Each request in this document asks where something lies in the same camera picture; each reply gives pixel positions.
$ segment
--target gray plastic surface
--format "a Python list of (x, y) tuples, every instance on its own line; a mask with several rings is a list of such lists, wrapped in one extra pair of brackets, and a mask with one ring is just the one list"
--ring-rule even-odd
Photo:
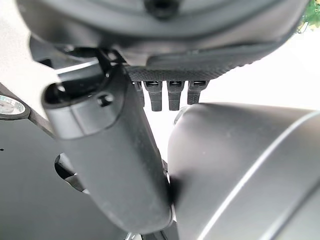
[[(180, 238), (273, 239), (281, 216), (294, 212), (320, 176), (320, 117), (307, 114), (245, 104), (190, 107), (168, 148)], [(272, 148), (296, 121), (303, 123)]]
[(87, 194), (62, 180), (57, 143), (28, 119), (0, 120), (1, 240), (124, 240)]

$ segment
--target black plastic housing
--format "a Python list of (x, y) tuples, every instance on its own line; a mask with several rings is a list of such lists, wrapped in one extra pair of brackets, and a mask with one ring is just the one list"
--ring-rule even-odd
[(58, 142), (99, 208), (127, 232), (148, 234), (172, 221), (168, 180), (141, 100), (121, 66), (77, 99), (42, 104)]

